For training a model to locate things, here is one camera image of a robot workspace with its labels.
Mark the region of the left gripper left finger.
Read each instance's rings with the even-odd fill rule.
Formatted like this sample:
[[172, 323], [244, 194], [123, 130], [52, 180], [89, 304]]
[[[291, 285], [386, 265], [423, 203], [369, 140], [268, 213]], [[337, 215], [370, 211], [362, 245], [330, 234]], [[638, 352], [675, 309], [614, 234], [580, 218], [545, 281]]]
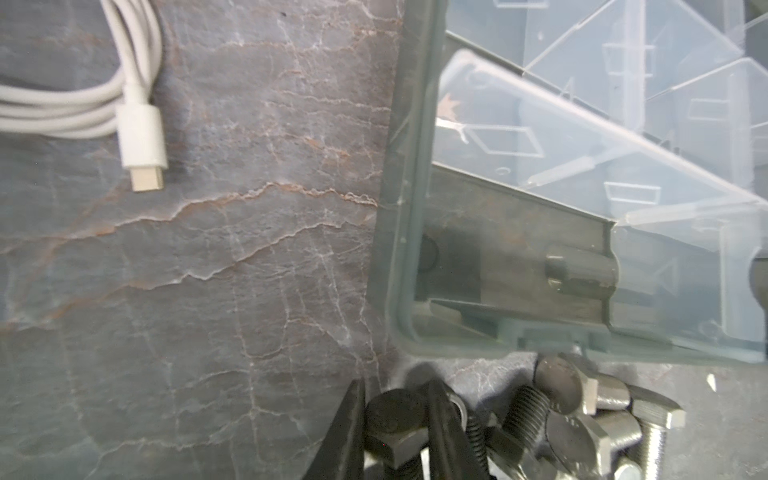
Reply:
[[366, 389], [352, 380], [304, 479], [363, 479]]

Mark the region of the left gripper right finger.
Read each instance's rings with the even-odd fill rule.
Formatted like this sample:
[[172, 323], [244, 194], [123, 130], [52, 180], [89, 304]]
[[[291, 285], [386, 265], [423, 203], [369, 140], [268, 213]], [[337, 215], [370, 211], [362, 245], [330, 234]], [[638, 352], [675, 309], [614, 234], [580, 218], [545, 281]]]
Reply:
[[427, 383], [431, 479], [487, 479], [441, 380]]

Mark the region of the black hex bolt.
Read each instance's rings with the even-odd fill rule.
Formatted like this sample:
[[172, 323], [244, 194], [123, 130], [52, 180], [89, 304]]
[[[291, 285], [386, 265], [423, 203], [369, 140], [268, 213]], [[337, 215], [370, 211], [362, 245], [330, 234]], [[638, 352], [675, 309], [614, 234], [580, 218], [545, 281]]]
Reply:
[[421, 393], [393, 389], [367, 404], [364, 446], [381, 461], [385, 479], [423, 479], [421, 451], [428, 441], [428, 406]]
[[539, 442], [550, 410], [550, 399], [532, 385], [519, 387], [512, 396], [503, 428], [520, 439]]
[[489, 478], [493, 462], [510, 479], [538, 479], [541, 473], [533, 452], [500, 426], [483, 426], [472, 413], [465, 433], [481, 471]]

